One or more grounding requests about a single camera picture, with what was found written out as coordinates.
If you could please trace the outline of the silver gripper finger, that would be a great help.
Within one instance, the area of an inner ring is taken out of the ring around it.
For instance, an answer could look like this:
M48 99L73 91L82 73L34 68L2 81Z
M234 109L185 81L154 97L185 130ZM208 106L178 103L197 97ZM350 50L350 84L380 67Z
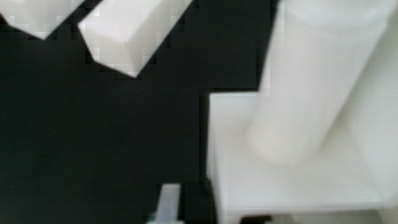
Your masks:
M165 183L147 224L215 224L210 184Z

